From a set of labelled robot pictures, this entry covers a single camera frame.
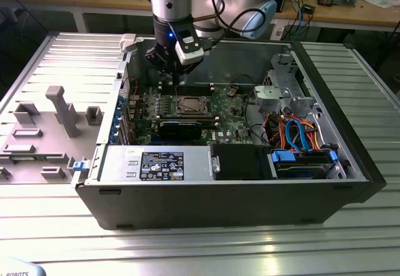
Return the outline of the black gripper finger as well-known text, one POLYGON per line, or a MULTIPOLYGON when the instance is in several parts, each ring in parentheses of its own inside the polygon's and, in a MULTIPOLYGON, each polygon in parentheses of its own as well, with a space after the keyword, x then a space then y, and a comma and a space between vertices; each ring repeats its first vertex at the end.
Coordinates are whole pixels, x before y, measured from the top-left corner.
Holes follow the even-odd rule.
POLYGON ((195 67, 195 65, 178 65, 176 67, 176 84, 179 85, 181 76, 189 74, 195 67))
POLYGON ((164 46, 153 46, 145 55, 147 61, 161 74, 172 77, 172 84, 177 84, 177 62, 174 50, 164 46))

